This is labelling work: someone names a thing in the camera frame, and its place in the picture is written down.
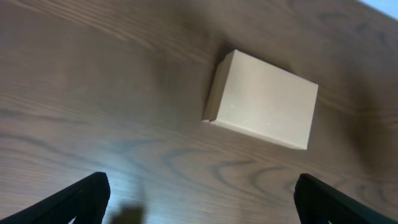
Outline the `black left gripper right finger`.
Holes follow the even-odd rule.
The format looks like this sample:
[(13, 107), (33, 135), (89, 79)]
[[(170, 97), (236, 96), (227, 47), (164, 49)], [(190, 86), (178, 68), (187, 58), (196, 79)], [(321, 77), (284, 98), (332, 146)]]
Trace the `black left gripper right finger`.
[(310, 174), (300, 174), (294, 203), (301, 224), (397, 224)]

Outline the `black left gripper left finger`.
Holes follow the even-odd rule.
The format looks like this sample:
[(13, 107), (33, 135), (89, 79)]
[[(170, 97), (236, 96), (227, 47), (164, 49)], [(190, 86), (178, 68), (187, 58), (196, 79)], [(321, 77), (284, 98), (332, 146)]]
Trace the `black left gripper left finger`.
[(101, 224), (110, 198), (108, 177), (95, 172), (40, 202), (1, 220), (1, 223)]

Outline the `brown cardboard box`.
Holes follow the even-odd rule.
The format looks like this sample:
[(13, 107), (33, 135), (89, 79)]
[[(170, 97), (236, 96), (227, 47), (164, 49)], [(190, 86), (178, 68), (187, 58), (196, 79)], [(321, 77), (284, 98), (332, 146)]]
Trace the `brown cardboard box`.
[(317, 93), (316, 83), (233, 50), (217, 66), (203, 120), (306, 150)]

